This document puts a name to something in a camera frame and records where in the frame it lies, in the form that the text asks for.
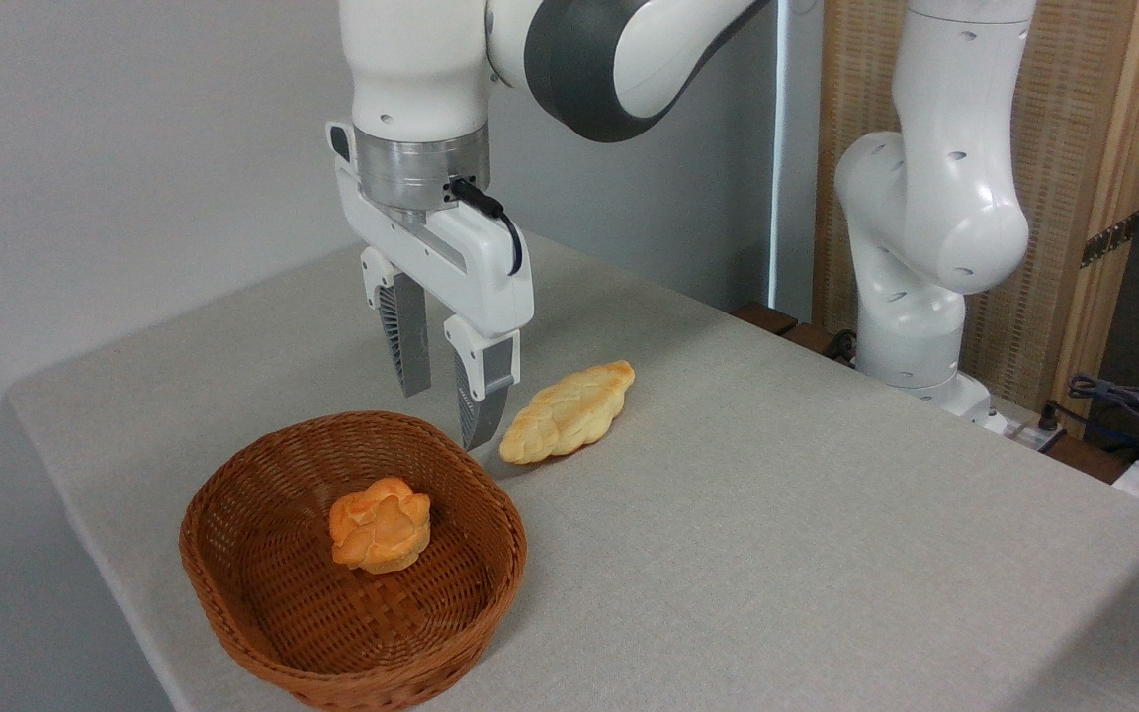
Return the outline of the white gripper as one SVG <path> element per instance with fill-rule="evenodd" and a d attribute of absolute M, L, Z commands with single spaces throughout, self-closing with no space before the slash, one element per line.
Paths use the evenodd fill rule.
<path fill-rule="evenodd" d="M 454 350 L 462 449 L 494 437 L 507 393 L 521 382 L 521 327 L 534 316 L 532 269 L 513 275 L 523 237 L 480 208 L 393 208 L 370 200 L 358 165 L 357 132 L 328 123 L 328 141 L 349 226 L 368 244 L 362 253 L 368 306 L 380 317 L 404 396 L 431 388 L 425 292 L 457 316 L 444 324 Z"/>

